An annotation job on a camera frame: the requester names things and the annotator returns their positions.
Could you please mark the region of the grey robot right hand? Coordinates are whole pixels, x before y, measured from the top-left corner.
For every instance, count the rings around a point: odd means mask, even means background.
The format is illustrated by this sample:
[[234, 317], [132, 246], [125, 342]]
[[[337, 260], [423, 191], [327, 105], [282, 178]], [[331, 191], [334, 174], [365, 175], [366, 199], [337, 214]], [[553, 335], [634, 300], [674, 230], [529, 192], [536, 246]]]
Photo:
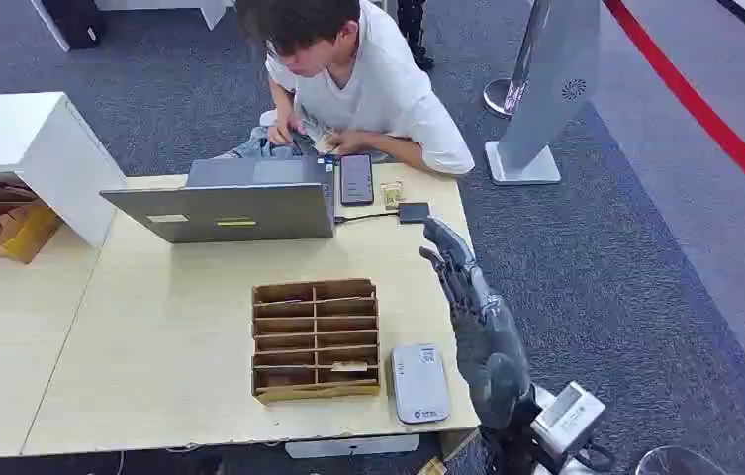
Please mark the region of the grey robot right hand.
[[430, 262], [448, 301], [456, 362], [482, 426], [506, 429], [530, 395], [529, 364], [506, 299], [486, 280], [471, 248], [443, 221], [428, 217], [424, 237], [435, 245]]

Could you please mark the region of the person's left hand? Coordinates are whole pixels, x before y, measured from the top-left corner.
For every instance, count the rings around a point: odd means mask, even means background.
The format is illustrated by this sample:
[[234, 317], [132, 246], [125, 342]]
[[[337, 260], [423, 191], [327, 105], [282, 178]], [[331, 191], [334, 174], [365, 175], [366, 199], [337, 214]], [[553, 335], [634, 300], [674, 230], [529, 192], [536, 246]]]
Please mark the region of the person's left hand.
[[357, 153], [368, 147], [366, 134], [354, 130], [334, 132], [327, 137], [326, 143], [328, 150], [338, 155]]

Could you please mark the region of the person's right hand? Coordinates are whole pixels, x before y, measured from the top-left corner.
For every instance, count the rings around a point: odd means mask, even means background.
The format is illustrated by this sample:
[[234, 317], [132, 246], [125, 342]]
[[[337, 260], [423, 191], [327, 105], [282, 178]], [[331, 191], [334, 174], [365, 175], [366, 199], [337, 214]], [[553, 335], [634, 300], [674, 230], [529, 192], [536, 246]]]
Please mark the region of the person's right hand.
[[277, 117], [268, 127], [267, 136], [272, 144], [284, 145], [293, 142], [295, 122], [292, 117]]

